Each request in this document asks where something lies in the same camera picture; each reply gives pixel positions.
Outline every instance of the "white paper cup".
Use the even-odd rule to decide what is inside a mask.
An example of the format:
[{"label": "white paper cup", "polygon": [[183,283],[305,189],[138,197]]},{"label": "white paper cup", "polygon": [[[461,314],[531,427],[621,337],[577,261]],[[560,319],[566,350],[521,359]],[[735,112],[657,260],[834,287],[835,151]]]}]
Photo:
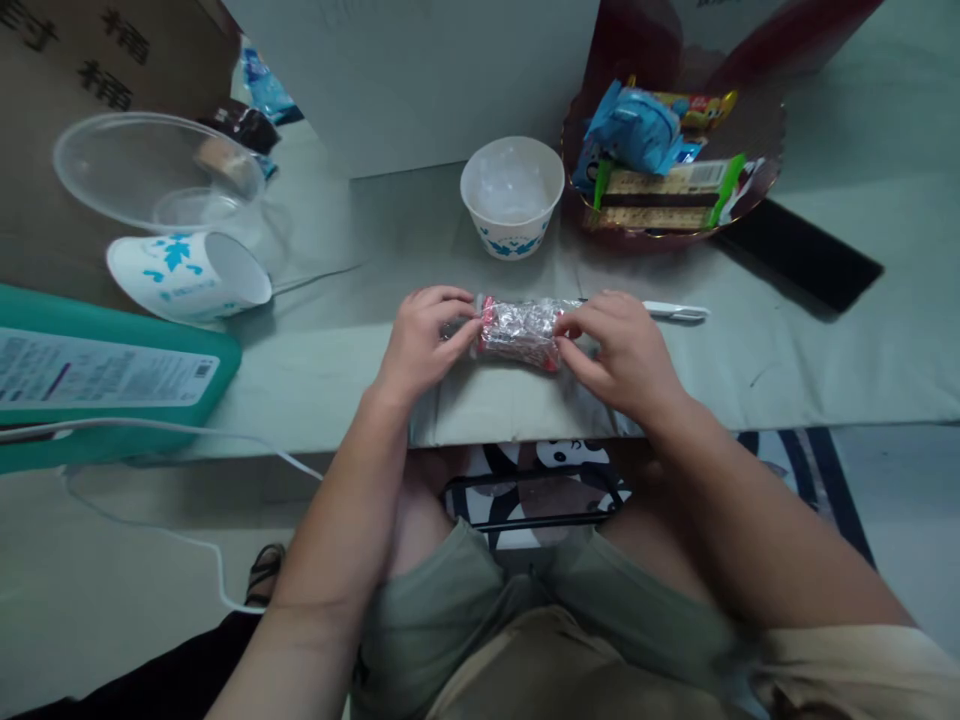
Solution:
[{"label": "white paper cup", "polygon": [[[506,159],[513,163],[512,168]],[[542,202],[531,203],[528,208],[512,208],[495,217],[484,206],[484,185],[488,191],[492,188],[508,198],[518,180],[518,171],[522,182],[536,183],[537,191],[542,190]],[[563,162],[557,153],[533,138],[506,137],[473,154],[460,176],[460,197],[470,211],[484,250],[498,260],[523,260],[543,242],[550,216],[563,194],[563,184]]]},{"label": "white paper cup", "polygon": [[138,305],[174,322],[213,322],[273,294],[251,252],[220,232],[119,238],[107,248],[107,267]]}]

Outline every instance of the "teal box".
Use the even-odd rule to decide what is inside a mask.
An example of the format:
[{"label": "teal box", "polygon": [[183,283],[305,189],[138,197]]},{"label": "teal box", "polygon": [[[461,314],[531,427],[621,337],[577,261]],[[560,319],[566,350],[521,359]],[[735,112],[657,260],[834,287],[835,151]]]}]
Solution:
[{"label": "teal box", "polygon": [[[240,367],[228,335],[0,284],[0,429],[93,417],[203,426]],[[195,435],[98,427],[0,443],[0,473],[166,453]]]}]

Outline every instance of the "blue packaging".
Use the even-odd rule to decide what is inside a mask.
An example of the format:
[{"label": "blue packaging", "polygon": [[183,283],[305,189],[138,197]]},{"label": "blue packaging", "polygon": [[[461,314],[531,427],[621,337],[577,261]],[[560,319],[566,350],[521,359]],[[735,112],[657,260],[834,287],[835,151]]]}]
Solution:
[{"label": "blue packaging", "polygon": [[263,64],[256,48],[244,48],[243,82],[253,97],[253,106],[262,112],[274,125],[303,120],[303,113],[293,98],[283,89],[280,81]]},{"label": "blue packaging", "polygon": [[597,106],[584,136],[572,180],[580,192],[593,190],[603,157],[637,172],[666,175],[676,162],[690,162],[699,148],[684,144],[680,118],[650,93],[614,80]]}]

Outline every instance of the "white board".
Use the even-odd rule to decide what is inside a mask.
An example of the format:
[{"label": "white board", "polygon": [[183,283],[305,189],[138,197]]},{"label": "white board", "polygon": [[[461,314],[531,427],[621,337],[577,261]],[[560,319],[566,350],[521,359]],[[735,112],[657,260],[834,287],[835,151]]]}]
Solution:
[{"label": "white board", "polygon": [[349,177],[557,145],[599,0],[225,0]]}]

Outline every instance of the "left hand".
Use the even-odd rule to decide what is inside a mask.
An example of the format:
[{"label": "left hand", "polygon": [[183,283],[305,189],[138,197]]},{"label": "left hand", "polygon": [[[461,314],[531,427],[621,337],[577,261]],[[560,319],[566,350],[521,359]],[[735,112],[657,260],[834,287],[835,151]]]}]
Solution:
[{"label": "left hand", "polygon": [[[473,294],[435,285],[408,295],[397,310],[390,343],[373,387],[392,401],[412,406],[440,382],[474,338],[483,322],[477,318]],[[440,339],[444,323],[473,318],[447,341]]]}]

